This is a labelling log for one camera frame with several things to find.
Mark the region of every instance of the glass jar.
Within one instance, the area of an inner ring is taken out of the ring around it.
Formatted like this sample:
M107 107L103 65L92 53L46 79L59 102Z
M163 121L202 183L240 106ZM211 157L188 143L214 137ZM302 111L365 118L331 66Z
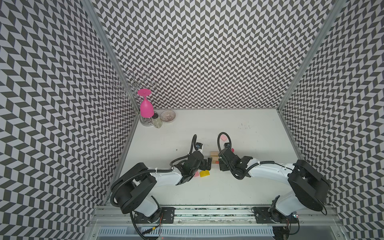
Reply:
M160 128L163 125L163 121L161 121L157 113L153 114L152 122L153 122L153 125L157 128Z

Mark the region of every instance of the checkered wall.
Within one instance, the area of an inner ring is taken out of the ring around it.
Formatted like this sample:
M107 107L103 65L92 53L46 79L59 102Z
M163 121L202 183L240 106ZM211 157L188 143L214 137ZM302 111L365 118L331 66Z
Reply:
M283 110L353 239L384 239L381 0L350 0Z
M334 2L92 1L156 108L277 107Z
M78 0L0 0L1 239L82 237L132 124L114 79Z

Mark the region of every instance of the vent grille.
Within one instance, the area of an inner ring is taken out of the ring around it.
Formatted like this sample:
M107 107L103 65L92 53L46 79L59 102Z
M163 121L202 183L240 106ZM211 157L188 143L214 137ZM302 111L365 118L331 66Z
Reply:
M150 229L150 226L141 227L141 231ZM162 226L146 237L273 237L272 227L261 226ZM99 237L137 236L133 227L102 227Z

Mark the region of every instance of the white table surface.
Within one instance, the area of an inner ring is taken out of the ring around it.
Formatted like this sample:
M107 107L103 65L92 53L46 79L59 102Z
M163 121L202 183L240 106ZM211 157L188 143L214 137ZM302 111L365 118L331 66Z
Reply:
M203 155L218 151L217 136L229 134L235 154L261 161L294 163L297 156L275 109L174 110L172 123L161 128L138 123L121 175L138 162L149 168L169 168L170 161L189 152L194 134L203 144ZM153 188L161 205L271 204L277 195L290 191L280 182L253 177L235 179L212 164L210 175L194 177L178 186Z

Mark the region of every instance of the yellow block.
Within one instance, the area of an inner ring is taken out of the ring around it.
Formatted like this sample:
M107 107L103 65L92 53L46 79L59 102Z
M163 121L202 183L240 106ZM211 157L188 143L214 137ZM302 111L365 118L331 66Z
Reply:
M208 170L200 172L200 177L205 177L205 176L208 176L208 175L209 175L209 171Z

